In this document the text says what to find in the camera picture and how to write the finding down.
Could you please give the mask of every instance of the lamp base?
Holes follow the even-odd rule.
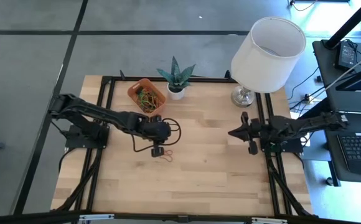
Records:
[[[232,91],[230,98],[236,106],[245,108],[254,102],[255,93],[242,86],[238,86]]]

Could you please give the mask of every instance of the white lampshade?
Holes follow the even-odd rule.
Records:
[[[305,45],[304,32],[291,21],[278,17],[260,19],[233,57],[232,78],[258,93],[279,90]]]

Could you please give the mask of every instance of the succulent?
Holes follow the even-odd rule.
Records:
[[[171,74],[159,68],[157,68],[157,71],[168,81],[169,90],[178,93],[190,85],[187,80],[192,76],[194,67],[195,64],[181,72],[175,57],[172,57]]]

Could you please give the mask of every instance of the concrete floor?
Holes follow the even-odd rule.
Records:
[[[0,0],[0,29],[72,30],[81,4],[82,0]],[[297,7],[309,4],[298,3]],[[292,87],[317,67],[311,43],[333,34],[359,4],[361,0],[351,5],[319,2],[297,12],[288,7],[287,0],[90,0],[81,30],[249,30],[262,17],[284,17],[300,25],[308,41],[286,84],[291,96]],[[361,42],[361,26],[348,37]],[[221,77],[243,38],[78,36],[61,92],[79,94],[84,75],[118,75],[122,69],[129,76],[155,76],[155,68],[168,66],[173,55],[181,64],[196,63],[196,75]],[[0,35],[0,141],[6,143],[0,150],[0,215],[11,213],[69,40],[67,35]],[[290,102],[318,87],[313,78],[308,80],[296,89]],[[63,145],[64,138],[50,128],[25,212],[49,210]],[[326,162],[305,162],[305,174],[316,215],[361,222],[361,183],[343,182],[339,188],[324,185],[322,181],[329,176]]]

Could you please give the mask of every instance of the wooden tabletop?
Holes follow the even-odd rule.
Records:
[[[80,97],[96,103],[101,76],[85,77]],[[141,110],[127,95],[134,82],[116,82],[111,109]],[[154,82],[166,95],[166,83]],[[173,151],[173,161],[152,158],[150,150],[136,153],[131,136],[110,129],[108,145],[103,151],[93,211],[110,213],[155,213],[191,215],[273,215],[268,171],[262,152],[248,153],[248,143],[231,137],[229,130],[241,125],[242,111],[258,117],[256,101],[248,108],[238,108],[230,100],[234,83],[192,83],[185,97],[172,101],[162,112],[182,128],[180,141],[165,149]],[[105,106],[107,94],[103,99]],[[268,118],[265,98],[263,107]],[[284,89],[271,94],[274,113],[289,117]],[[174,133],[168,142],[176,140]],[[136,138],[136,148],[151,142]],[[283,154],[287,183],[307,211],[312,211],[301,161]],[[77,186],[85,149],[76,149],[62,164],[52,208],[57,208]],[[82,208],[86,207],[88,187]],[[278,187],[281,210],[284,211]]]

